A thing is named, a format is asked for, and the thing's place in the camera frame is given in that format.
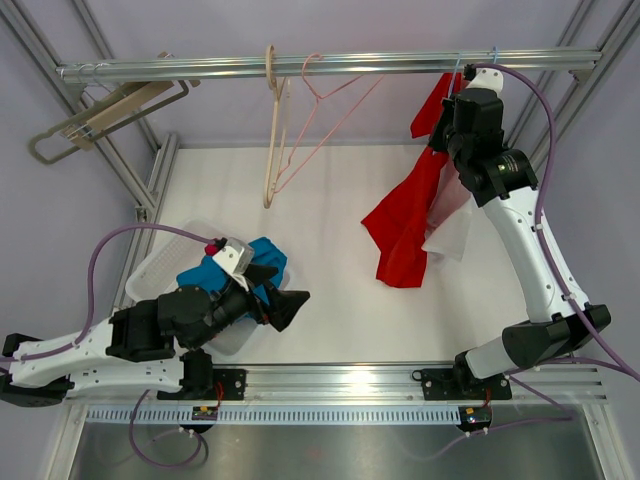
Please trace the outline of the beige plastic hanger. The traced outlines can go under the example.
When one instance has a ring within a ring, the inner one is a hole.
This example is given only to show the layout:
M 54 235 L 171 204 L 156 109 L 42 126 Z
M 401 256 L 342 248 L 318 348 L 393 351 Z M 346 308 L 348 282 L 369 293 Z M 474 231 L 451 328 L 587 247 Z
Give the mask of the beige plastic hanger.
M 262 204 L 265 209 L 272 205 L 282 166 L 287 138 L 290 104 L 290 79 L 275 74 L 275 47 L 269 44 L 265 52 L 267 86 L 273 97 L 271 130 L 263 184 Z

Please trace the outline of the pink hanger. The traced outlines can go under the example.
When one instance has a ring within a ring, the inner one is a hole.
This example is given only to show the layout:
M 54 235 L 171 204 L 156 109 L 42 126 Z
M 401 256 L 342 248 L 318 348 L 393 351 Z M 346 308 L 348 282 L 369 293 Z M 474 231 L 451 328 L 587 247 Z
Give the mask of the pink hanger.
M 282 166 L 279 172 L 278 183 L 275 190 L 275 196 L 281 193 L 286 186 L 299 174 L 299 172 L 309 163 L 309 161 L 314 158 L 322 147 L 324 147 L 328 141 L 335 135 L 335 133 L 342 127 L 342 125 L 353 115 L 353 113 L 360 107 L 360 105 L 373 93 L 373 91 L 378 87 L 378 85 L 385 79 L 386 75 L 380 75 L 372 85 L 365 91 L 365 93 L 359 98 L 359 100 L 337 121 L 337 123 L 326 133 L 326 135 L 317 143 L 317 145 L 310 151 L 310 153 L 304 158 L 304 160 L 293 168 L 293 160 L 294 156 L 301 146 L 301 142 L 304 139 L 307 131 L 311 127 L 311 124 L 315 120 L 317 114 L 319 113 L 320 106 L 325 100 L 330 99 L 338 93 L 341 93 L 347 87 L 355 84 L 363 75 L 358 75 L 342 84 L 334 88 L 333 90 L 327 91 L 325 93 L 321 93 L 317 90 L 317 88 L 313 85 L 313 83 L 308 78 L 309 67 L 313 64 L 320 63 L 326 59 L 326 56 L 319 53 L 314 52 L 306 57 L 301 67 L 301 80 L 303 81 L 305 87 L 309 91 L 309 93 L 314 98 L 314 105 L 309 113 L 307 119 L 303 127 L 301 128 L 298 136 L 295 139 L 295 142 L 291 146 L 291 149 L 287 155 L 286 162 L 282 160 Z

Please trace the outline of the red t shirt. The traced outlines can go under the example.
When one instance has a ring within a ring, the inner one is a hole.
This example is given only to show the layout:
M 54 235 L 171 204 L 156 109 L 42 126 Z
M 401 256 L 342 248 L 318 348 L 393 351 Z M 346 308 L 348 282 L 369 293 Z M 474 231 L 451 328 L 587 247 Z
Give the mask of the red t shirt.
M 376 279 L 398 289 L 421 287 L 425 241 L 468 200 L 449 156 L 427 146 L 408 176 L 361 220 L 379 250 Z

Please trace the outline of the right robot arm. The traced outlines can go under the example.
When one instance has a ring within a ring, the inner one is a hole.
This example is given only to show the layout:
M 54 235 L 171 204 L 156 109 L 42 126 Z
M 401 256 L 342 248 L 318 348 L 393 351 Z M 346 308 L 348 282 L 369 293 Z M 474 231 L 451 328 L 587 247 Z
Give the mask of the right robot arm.
M 496 228 L 517 274 L 527 318 L 455 357 L 454 389 L 474 397 L 513 370 L 572 353 L 611 322 L 573 280 L 554 238 L 535 212 L 538 180 L 529 159 L 503 143 L 503 102 L 492 89 L 469 87 L 443 102 L 430 147 L 449 155 L 463 187 Z

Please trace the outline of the blue t shirt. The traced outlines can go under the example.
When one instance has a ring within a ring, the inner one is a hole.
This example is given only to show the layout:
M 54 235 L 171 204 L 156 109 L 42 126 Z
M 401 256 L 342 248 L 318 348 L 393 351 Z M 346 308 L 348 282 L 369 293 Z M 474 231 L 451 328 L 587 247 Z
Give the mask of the blue t shirt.
M 222 330 L 248 316 L 284 330 L 296 311 L 297 295 L 279 289 L 287 258 L 265 237 L 248 245 L 220 238 L 205 247 L 199 266 L 177 276 L 169 315 L 179 326 Z

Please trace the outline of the light blue hanger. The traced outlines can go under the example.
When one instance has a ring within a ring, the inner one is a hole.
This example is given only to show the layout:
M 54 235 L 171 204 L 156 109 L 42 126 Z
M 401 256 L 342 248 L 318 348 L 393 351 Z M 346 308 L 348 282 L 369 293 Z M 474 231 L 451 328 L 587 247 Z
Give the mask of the light blue hanger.
M 453 71 L 451 73 L 451 78 L 450 78 L 450 82 L 449 82 L 447 98 L 449 98 L 454 93 L 455 83 L 456 83 L 456 79 L 457 79 L 458 72 L 459 72 L 459 69 L 460 69 L 461 60 L 462 60 L 462 52 L 459 52 L 457 57 L 456 57 L 456 61 L 455 61 L 455 64 L 454 64 Z

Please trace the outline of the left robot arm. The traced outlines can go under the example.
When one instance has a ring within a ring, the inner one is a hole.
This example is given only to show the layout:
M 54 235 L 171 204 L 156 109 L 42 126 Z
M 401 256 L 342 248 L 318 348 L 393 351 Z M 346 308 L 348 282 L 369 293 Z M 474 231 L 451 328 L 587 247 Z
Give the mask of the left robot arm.
M 248 317 L 285 330 L 310 294 L 280 290 L 270 280 L 276 269 L 252 264 L 249 287 L 228 279 L 222 291 L 185 285 L 143 300 L 92 326 L 84 335 L 51 341 L 11 334 L 3 359 L 1 399 L 39 408 L 89 391 L 107 394 L 151 390 L 160 400 L 211 400 L 223 396 L 206 343 Z M 252 291 L 264 288 L 260 298 Z

